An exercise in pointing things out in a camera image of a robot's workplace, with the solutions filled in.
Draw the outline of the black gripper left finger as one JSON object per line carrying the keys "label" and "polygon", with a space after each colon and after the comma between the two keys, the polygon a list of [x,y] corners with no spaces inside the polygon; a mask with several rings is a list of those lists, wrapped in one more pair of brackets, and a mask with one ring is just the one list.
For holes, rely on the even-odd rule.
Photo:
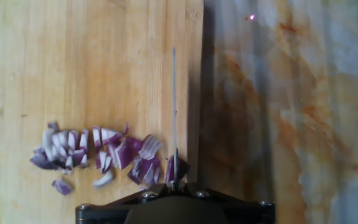
{"label": "black gripper left finger", "polygon": [[75,223],[124,223],[134,207],[167,196],[169,192],[167,184],[155,184],[105,205],[83,203],[75,208]]}

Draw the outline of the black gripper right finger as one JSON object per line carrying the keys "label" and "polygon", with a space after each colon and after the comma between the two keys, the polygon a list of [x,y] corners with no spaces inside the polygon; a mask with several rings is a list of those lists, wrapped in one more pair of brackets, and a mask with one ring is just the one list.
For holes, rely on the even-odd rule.
{"label": "black gripper right finger", "polygon": [[275,203],[269,201],[245,202],[224,193],[202,187],[196,182],[185,184],[185,195],[206,202],[208,215],[218,214],[218,208],[226,223],[275,223]]}

